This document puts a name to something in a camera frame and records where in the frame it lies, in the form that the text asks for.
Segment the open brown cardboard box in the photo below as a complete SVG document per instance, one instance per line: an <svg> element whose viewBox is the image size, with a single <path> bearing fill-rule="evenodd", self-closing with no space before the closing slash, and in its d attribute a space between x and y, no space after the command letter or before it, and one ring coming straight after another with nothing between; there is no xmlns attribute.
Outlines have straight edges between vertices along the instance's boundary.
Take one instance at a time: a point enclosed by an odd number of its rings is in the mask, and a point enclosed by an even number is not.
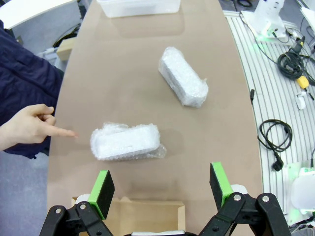
<svg viewBox="0 0 315 236"><path fill-rule="evenodd" d="M114 236L132 232L184 231L185 210L181 201L114 198L103 222Z"/></svg>

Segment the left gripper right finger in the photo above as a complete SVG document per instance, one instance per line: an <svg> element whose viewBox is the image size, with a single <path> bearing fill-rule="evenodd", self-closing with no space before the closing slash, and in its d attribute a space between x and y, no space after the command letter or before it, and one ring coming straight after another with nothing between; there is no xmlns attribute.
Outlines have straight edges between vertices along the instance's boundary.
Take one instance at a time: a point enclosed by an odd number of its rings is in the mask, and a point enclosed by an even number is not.
<svg viewBox="0 0 315 236"><path fill-rule="evenodd" d="M255 236L290 236L274 194L262 193L253 198L234 191L220 162L210 164L209 183L218 212L198 236L231 236L239 224L248 225Z"/></svg>

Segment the person in purple jacket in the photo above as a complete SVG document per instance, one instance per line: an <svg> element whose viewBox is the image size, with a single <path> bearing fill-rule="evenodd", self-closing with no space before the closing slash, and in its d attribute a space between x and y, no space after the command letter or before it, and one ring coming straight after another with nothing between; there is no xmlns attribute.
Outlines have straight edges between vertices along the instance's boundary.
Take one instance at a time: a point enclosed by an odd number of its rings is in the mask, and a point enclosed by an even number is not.
<svg viewBox="0 0 315 236"><path fill-rule="evenodd" d="M56 107L63 72L21 46L0 20L0 125L22 108Z"/></svg>

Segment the small white device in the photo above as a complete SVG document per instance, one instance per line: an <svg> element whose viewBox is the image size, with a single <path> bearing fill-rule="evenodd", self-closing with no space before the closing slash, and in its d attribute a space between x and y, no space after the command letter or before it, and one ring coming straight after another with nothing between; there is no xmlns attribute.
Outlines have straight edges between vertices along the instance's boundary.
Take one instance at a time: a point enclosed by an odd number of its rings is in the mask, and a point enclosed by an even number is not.
<svg viewBox="0 0 315 236"><path fill-rule="evenodd" d="M305 99L304 97L306 96L306 92L305 91L301 91L298 94L296 94L295 96L295 101L297 104L297 107L299 110L303 110L306 107L306 103L305 103Z"/></svg>

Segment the bubble-wrapped white clock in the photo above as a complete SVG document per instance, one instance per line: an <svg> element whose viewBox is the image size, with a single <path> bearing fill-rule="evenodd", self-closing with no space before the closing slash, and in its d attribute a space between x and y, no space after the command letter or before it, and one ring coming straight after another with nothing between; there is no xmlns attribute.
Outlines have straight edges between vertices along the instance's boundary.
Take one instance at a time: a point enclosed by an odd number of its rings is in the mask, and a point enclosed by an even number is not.
<svg viewBox="0 0 315 236"><path fill-rule="evenodd" d="M208 85L175 47L167 47L158 64L158 71L184 106L200 108L208 95Z"/></svg>
<svg viewBox="0 0 315 236"><path fill-rule="evenodd" d="M92 132L90 145L95 158L102 161L164 158L167 152L160 142L158 127L152 123L132 127L104 123Z"/></svg>

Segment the grey ribbed floor mat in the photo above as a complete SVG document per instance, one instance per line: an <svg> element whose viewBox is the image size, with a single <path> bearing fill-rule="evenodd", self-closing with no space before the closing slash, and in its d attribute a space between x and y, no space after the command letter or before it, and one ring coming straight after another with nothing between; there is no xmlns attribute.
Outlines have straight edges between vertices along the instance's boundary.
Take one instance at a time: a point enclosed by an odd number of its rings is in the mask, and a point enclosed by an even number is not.
<svg viewBox="0 0 315 236"><path fill-rule="evenodd" d="M293 131L290 146L280 153L284 163L280 171L272 169L276 160L274 153L259 145L263 190L278 198L284 213L286 165L303 161L310 161L311 167L315 164L315 87L302 90L296 81L284 77L276 66L278 57L294 43L292 38L286 44L258 42L240 13L225 11L224 16L236 43L248 88L255 90L252 108L257 132L270 127L267 123L269 119L281 120L289 124ZM298 109L295 101L296 94L301 91L307 94L303 110Z"/></svg>

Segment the white rounded housing green light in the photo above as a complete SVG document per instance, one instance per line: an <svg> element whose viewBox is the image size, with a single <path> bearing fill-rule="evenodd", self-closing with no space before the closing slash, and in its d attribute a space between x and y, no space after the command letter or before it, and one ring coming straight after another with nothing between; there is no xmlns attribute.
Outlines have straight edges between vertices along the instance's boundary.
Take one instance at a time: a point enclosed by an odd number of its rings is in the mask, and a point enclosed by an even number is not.
<svg viewBox="0 0 315 236"><path fill-rule="evenodd" d="M288 164L284 173L284 214L288 225L293 225L315 213L315 164L313 167L310 161Z"/></svg>

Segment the yellow plug adapter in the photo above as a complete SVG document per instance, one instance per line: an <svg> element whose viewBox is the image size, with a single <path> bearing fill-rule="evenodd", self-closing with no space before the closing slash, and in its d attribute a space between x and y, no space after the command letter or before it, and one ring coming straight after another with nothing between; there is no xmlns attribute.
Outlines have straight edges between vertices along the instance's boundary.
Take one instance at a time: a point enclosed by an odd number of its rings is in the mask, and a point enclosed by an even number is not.
<svg viewBox="0 0 315 236"><path fill-rule="evenodd" d="M298 85L300 86L300 88L302 88L302 89L306 89L309 86L309 81L308 81L307 77L304 75L299 77L296 81L297 81Z"/></svg>

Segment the clear plastic container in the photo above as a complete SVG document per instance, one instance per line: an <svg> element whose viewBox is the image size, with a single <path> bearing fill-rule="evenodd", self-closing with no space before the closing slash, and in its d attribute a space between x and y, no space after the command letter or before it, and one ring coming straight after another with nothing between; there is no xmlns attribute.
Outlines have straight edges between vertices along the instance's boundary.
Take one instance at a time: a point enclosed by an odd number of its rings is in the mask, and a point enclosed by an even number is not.
<svg viewBox="0 0 315 236"><path fill-rule="evenodd" d="M177 13L181 0L96 0L108 18Z"/></svg>

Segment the person's right hand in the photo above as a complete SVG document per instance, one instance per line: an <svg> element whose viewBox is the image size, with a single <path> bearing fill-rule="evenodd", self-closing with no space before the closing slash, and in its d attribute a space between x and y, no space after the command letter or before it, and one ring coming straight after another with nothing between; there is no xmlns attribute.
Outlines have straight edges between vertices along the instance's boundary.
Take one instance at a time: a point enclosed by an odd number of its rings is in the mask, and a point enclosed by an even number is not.
<svg viewBox="0 0 315 236"><path fill-rule="evenodd" d="M40 144L46 137L77 137L72 130L55 126L54 108L45 104L26 106L0 126L0 151L16 144Z"/></svg>

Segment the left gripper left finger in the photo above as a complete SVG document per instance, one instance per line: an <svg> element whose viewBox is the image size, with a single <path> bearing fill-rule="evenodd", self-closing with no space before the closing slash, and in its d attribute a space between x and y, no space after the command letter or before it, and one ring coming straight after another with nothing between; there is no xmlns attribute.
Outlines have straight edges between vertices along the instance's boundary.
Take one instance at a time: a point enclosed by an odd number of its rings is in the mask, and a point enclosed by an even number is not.
<svg viewBox="0 0 315 236"><path fill-rule="evenodd" d="M115 192L109 170L99 172L87 200L81 200L67 209L52 206L46 216L39 236L113 236L103 222Z"/></svg>

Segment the white pedestal green light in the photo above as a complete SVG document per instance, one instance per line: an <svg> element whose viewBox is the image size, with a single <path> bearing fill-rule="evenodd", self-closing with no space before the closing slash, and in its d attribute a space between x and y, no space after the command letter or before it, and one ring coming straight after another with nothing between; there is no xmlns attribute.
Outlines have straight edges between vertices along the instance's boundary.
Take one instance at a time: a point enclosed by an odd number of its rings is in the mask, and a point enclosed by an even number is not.
<svg viewBox="0 0 315 236"><path fill-rule="evenodd" d="M286 44L289 36L280 17L284 0L259 0L255 11L241 11L241 19L258 42Z"/></svg>

